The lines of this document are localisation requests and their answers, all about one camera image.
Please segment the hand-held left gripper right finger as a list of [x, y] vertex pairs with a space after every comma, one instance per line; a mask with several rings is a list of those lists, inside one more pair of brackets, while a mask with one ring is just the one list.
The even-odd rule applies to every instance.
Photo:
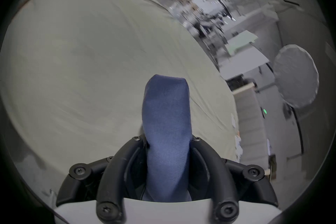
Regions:
[[260, 206], [278, 214], [279, 204], [265, 170], [224, 159], [203, 139], [190, 141], [190, 196], [192, 201], [211, 200], [211, 224], [231, 224], [247, 213], [243, 206]]

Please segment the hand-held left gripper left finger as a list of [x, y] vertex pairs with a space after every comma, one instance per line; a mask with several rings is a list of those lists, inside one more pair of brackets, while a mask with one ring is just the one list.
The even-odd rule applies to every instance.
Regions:
[[141, 200], [147, 174], [147, 141], [135, 136], [114, 156], [70, 167], [56, 200], [57, 223], [124, 224], [124, 199]]

